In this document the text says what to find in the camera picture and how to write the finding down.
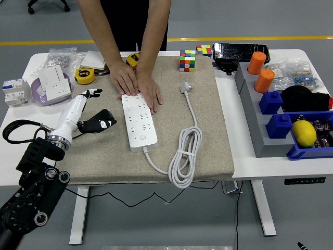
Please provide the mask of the person's right hand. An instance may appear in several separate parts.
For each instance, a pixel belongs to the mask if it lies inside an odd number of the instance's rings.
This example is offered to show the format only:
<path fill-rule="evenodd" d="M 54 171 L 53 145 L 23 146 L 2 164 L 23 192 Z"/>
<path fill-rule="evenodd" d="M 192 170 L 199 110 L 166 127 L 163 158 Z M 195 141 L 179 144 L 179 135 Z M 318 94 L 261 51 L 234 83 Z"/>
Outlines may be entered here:
<path fill-rule="evenodd" d="M 111 82 L 120 95 L 138 94 L 137 80 L 133 69 L 123 61 L 116 61 L 109 66 Z"/>

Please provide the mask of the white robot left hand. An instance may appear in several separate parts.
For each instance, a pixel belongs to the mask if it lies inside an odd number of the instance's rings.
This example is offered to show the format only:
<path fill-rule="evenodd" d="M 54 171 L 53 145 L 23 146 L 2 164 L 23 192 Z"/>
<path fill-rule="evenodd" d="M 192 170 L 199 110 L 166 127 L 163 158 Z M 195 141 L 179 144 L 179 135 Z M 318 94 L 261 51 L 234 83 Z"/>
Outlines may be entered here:
<path fill-rule="evenodd" d="M 62 111 L 56 128 L 49 133 L 47 140 L 66 151 L 72 144 L 72 134 L 76 130 L 82 134 L 99 133 L 115 125 L 117 121 L 107 109 L 101 110 L 87 121 L 79 120 L 87 99 L 100 97 L 101 92 L 102 89 L 88 89 L 71 100 Z"/>

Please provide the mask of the person's left hand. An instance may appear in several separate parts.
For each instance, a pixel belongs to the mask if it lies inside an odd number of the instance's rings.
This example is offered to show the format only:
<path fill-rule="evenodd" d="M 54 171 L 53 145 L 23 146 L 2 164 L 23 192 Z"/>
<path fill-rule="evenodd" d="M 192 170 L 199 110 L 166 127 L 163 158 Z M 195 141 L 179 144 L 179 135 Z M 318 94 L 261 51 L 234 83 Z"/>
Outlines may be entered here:
<path fill-rule="evenodd" d="M 159 86 L 152 78 L 151 74 L 136 71 L 137 89 L 143 95 L 150 113 L 158 112 L 158 106 L 163 104 Z"/>

